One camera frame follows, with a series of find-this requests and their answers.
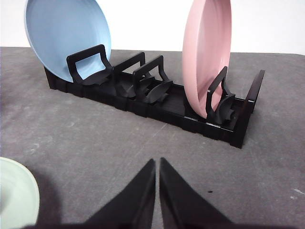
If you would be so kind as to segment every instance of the black dish rack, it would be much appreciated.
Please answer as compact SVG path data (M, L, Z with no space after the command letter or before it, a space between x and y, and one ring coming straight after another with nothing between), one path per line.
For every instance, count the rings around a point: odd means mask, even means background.
M106 69L83 80L77 73L76 62L101 55ZM136 63L140 68L133 74L124 70ZM67 64L73 83L62 80L47 68L45 72L51 89L85 97L108 104L123 111L133 112L169 123L183 130L200 133L206 137L222 140L237 148L242 148L250 116L254 111L265 71L255 77L246 99L236 98L228 90L225 79L227 67L224 67L212 82L207 94L207 118L197 115L187 101L184 87L174 84L163 69L163 56L145 63L145 53L111 66L106 58L105 47L98 45L67 57ZM162 80L156 80L149 71L158 67ZM217 86L223 89L222 99L214 111L211 106L212 95Z

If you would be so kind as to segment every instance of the white background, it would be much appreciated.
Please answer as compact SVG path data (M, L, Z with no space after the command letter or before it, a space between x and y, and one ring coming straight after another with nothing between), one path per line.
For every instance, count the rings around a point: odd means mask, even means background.
M26 0L1 1L1 46L29 47ZM192 0L97 0L113 49L181 51ZM305 0L231 0L232 52L305 55Z

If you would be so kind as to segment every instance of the black plastic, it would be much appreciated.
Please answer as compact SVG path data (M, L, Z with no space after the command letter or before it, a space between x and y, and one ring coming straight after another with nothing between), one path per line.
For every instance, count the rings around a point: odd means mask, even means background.
M164 158L160 165L160 200L164 229L292 229L232 223L195 192Z
M106 69L99 71L97 73L94 73L87 77L85 80L81 78L79 73L77 72L76 68L76 62L84 60L88 57L91 57L93 55L100 54L101 61L105 65ZM102 83L106 82L108 80L108 77L112 73L112 66L107 60L106 57L106 51L105 46L100 44L97 46L94 46L92 48L80 51L78 53L72 54L67 57L67 64L69 68L70 75L72 76L73 82L85 86L90 86L93 84L101 85Z
M85 223L26 229L150 229L155 181L156 164L151 159L120 194ZM160 201L164 229L294 229L232 223L196 193L164 158L160 165Z
M88 85L84 85L84 81L78 77L75 63L97 53L101 54L101 59L107 67L106 71L110 71L111 74L101 75L100 79L95 75L86 82ZM261 70L244 100L236 98L228 90L225 84L227 67L224 67L207 92L208 117L204 119L197 115L189 105L184 87L174 84L165 74L163 56L145 63L145 54L141 52L117 66L111 67L110 63L106 61L104 46L99 45L73 54L67 59L74 83L66 82L45 69L51 89L72 93L79 97L112 105L120 110L133 112L136 115L179 126L193 133L229 142L238 148L242 148L265 73ZM137 62L140 62L140 68L133 74L123 72ZM156 80L149 74L149 71L155 67L159 68L162 81ZM212 95L220 83L223 96L214 111L211 106Z

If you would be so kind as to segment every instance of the gray mat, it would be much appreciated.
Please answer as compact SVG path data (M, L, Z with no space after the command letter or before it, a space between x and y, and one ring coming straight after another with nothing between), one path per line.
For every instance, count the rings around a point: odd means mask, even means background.
M114 50L111 63L136 52ZM168 76L182 83L180 52L146 53L163 54ZM233 222L305 228L305 56L232 53L227 82L239 97L267 70L240 150L51 90L30 48L1 55L1 154L35 175L39 222L85 221L163 156ZM163 228L158 198L153 228Z

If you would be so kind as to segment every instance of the pink plate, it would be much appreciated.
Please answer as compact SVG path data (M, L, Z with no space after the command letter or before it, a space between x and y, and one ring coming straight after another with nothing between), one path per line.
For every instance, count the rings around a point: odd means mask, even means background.
M191 107L203 118L208 88L229 65L231 36L230 0L194 0L184 35L183 82ZM214 110L221 96L219 85L212 99Z

